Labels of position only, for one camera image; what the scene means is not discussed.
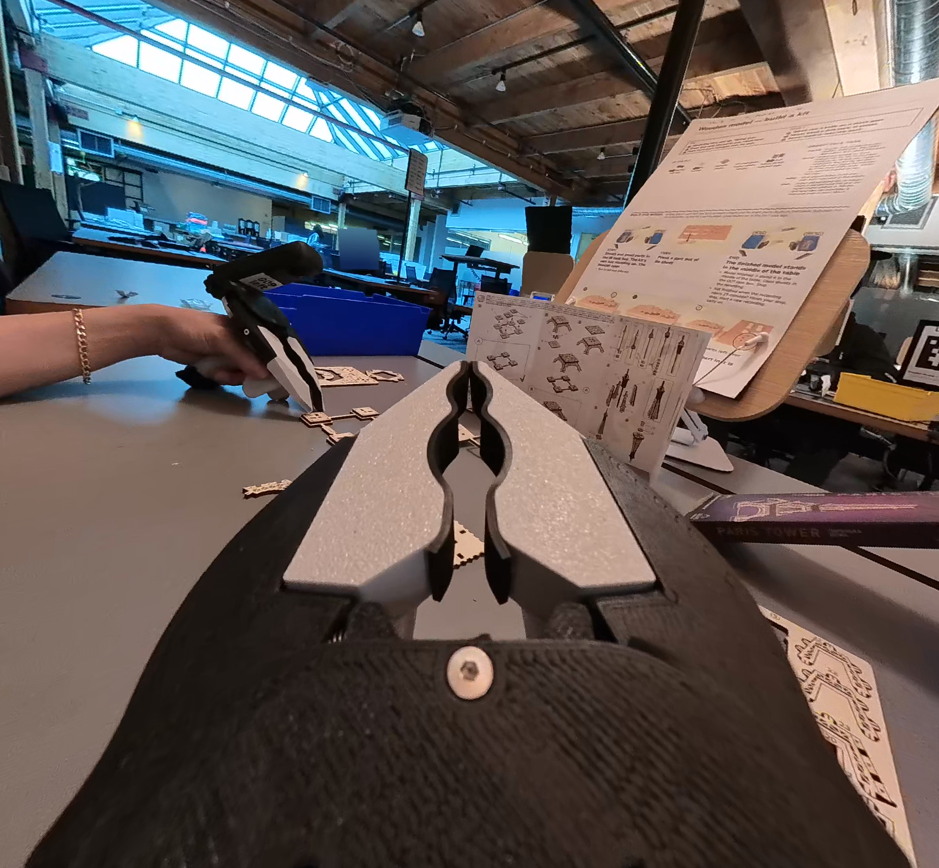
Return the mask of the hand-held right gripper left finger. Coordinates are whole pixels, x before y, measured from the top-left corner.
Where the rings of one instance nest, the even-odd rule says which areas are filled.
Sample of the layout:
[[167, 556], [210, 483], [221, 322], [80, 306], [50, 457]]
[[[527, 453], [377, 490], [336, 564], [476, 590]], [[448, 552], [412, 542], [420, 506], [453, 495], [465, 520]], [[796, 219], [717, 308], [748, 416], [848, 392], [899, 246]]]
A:
[[470, 365], [452, 363], [362, 429], [299, 544], [285, 585], [376, 603], [441, 601], [452, 579], [452, 490]]

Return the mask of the wooden square frame piece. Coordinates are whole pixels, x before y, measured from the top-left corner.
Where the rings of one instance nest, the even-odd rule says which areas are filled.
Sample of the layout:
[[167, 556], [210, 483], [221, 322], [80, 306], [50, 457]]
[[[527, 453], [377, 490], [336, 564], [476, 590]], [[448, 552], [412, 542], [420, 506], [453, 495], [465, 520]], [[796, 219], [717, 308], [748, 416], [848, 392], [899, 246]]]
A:
[[300, 416], [300, 421], [307, 427], [317, 429], [326, 436], [330, 445], [336, 445], [341, 440], [353, 438], [357, 432], [342, 431], [338, 425], [347, 421], [358, 421], [363, 425], [380, 416], [380, 412], [369, 406], [354, 407], [340, 415], [330, 415], [324, 412], [311, 412]]

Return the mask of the paper instruction leaflet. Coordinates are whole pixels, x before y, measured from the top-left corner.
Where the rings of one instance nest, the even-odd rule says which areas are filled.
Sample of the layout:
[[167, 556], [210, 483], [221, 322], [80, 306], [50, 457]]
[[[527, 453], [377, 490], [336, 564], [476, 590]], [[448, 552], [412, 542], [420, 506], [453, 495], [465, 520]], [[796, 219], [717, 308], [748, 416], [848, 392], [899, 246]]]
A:
[[481, 292], [467, 358], [653, 476], [711, 338], [676, 324]]

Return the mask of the purple tower model box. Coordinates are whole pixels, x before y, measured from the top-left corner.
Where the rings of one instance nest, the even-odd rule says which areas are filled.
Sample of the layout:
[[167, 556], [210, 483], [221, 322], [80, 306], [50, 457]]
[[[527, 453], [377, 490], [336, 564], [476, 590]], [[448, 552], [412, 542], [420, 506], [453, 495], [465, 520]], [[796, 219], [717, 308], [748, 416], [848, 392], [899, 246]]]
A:
[[936, 491], [717, 495], [687, 519], [713, 542], [938, 547]]

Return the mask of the person's left forearm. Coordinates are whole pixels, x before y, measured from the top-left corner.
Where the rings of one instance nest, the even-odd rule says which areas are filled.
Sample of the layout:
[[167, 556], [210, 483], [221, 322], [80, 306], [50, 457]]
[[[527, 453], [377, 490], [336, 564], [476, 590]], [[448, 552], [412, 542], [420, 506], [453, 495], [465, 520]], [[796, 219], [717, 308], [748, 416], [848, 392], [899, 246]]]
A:
[[72, 309], [2, 317], [1, 397], [155, 355], [158, 306]]

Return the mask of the person's left hand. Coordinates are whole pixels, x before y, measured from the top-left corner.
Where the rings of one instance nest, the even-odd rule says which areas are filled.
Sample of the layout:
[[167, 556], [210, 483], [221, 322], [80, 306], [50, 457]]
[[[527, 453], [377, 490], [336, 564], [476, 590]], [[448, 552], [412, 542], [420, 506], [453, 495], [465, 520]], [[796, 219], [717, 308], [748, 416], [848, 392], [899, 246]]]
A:
[[241, 341], [226, 316], [187, 309], [154, 309], [156, 356], [182, 366], [202, 365], [202, 375], [223, 385], [264, 381], [267, 367]]

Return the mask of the flat wooden cutout piece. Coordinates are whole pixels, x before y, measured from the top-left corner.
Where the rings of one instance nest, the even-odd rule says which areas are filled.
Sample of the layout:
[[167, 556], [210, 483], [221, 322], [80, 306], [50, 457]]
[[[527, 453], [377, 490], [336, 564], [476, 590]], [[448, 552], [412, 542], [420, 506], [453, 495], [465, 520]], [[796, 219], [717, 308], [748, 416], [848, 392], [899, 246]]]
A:
[[353, 367], [315, 367], [321, 387], [358, 387], [405, 381], [404, 376], [390, 369], [359, 370]]

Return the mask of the blue plastic bin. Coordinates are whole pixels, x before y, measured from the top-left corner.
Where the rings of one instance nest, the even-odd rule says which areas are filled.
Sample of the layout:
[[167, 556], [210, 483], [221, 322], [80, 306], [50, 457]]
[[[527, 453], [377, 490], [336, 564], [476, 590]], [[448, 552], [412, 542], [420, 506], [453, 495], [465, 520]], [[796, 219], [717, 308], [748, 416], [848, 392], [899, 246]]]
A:
[[389, 296], [289, 284], [266, 292], [314, 358], [415, 356], [430, 309]]

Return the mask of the white board stand base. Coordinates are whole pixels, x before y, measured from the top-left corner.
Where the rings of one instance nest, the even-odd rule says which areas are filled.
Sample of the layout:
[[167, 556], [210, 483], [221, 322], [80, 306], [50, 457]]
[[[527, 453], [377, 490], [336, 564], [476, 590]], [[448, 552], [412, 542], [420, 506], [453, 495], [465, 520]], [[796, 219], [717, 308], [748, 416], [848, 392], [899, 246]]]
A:
[[709, 436], [707, 426], [696, 412], [704, 399], [704, 392], [698, 386], [693, 386], [681, 409], [666, 457], [719, 473], [731, 473], [734, 464], [717, 440]]

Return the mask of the black office chair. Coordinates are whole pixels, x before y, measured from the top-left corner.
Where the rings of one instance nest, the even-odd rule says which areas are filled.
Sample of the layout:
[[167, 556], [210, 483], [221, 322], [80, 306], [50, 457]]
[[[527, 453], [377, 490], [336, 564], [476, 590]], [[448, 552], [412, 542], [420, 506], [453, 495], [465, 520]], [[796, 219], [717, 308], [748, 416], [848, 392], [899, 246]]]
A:
[[456, 302], [456, 271], [434, 268], [428, 290], [432, 294], [432, 309], [426, 331], [440, 331], [443, 336], [455, 333], [468, 337], [469, 331], [461, 322], [471, 316], [471, 309], [465, 309]]

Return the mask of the brown edged grey table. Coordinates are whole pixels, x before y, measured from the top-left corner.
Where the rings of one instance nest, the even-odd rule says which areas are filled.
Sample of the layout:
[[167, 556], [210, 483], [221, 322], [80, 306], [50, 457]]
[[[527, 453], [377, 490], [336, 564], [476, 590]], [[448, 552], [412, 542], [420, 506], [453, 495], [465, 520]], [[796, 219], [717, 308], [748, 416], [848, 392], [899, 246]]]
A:
[[204, 269], [59, 252], [6, 297], [7, 314], [159, 305], [224, 313]]

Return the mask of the yellow plastic bin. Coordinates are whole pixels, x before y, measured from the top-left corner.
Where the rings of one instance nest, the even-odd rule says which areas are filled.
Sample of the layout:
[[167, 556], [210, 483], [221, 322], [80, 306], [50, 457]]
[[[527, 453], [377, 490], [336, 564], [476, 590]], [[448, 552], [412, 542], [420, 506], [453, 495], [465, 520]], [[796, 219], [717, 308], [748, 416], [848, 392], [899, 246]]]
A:
[[938, 418], [938, 391], [846, 371], [839, 375], [834, 402], [899, 421], [928, 423]]

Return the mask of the black framed marker sign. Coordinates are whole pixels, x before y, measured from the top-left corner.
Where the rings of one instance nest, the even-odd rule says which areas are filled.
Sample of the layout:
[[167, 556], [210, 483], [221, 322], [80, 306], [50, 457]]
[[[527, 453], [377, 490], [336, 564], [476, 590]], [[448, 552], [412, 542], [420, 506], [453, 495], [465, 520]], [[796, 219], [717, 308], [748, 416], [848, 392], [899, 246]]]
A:
[[938, 390], [938, 322], [924, 319], [918, 323], [900, 363], [898, 382]]

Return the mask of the black steel column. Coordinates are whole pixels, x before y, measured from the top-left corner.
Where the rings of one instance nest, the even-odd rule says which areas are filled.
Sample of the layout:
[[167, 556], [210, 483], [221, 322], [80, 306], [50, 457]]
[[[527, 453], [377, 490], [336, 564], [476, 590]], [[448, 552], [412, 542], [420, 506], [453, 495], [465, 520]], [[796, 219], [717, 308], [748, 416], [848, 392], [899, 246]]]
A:
[[673, 118], [679, 110], [679, 95], [698, 35], [706, 0], [680, 0], [664, 54], [658, 84], [651, 99], [637, 160], [631, 173], [625, 203], [630, 204], [657, 168]]

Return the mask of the ribbed silver air duct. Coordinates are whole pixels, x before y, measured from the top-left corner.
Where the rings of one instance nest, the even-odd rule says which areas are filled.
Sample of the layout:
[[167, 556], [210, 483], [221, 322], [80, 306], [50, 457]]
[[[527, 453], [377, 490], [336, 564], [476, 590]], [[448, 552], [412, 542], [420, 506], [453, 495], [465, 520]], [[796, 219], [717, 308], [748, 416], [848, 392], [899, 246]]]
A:
[[[890, 72], [895, 86], [938, 76], [938, 0], [888, 0]], [[915, 212], [933, 195], [936, 163], [935, 118], [918, 132], [895, 167], [894, 188], [877, 212], [892, 217]]]

